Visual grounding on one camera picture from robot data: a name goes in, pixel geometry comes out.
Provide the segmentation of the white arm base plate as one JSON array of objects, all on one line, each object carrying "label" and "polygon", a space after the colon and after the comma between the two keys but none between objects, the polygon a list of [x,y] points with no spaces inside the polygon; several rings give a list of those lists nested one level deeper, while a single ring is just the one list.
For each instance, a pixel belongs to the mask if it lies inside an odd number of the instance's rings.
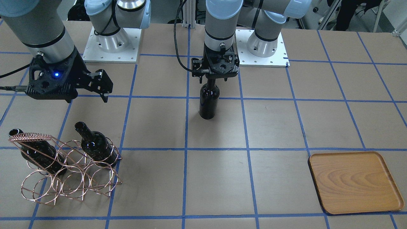
[{"label": "white arm base plate", "polygon": [[82,58],[86,63],[136,64],[142,32],[141,29],[122,28],[112,36],[102,36],[95,35],[92,28]]},{"label": "white arm base plate", "polygon": [[236,46],[241,66],[282,67],[290,66],[282,35],[274,41],[260,40],[254,30],[237,29]]}]

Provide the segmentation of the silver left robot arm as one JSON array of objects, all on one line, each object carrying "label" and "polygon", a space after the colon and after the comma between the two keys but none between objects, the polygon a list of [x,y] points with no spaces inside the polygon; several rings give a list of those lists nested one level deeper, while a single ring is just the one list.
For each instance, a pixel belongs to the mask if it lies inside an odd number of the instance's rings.
[{"label": "silver left robot arm", "polygon": [[302,18],[310,0],[207,0],[203,58],[191,60],[193,77],[208,80],[235,77],[239,56],[234,45],[249,60],[266,65],[281,54],[281,29],[287,18]]}]

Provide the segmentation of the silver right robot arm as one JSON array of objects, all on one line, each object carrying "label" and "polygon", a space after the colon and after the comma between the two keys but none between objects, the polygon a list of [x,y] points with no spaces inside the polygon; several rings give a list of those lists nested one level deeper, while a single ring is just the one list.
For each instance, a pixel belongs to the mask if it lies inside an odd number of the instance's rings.
[{"label": "silver right robot arm", "polygon": [[[25,92],[35,100],[65,100],[70,103],[83,88],[100,95],[103,102],[113,91],[113,82],[105,70],[90,72],[74,42],[58,16],[58,0],[2,0],[1,18],[20,42],[25,45],[32,61],[1,78],[29,69],[26,86],[1,87],[1,90]],[[138,38],[128,30],[141,31],[150,25],[150,0],[86,0],[84,8],[93,24],[91,45],[101,61],[108,56],[116,61],[136,61]]]}]

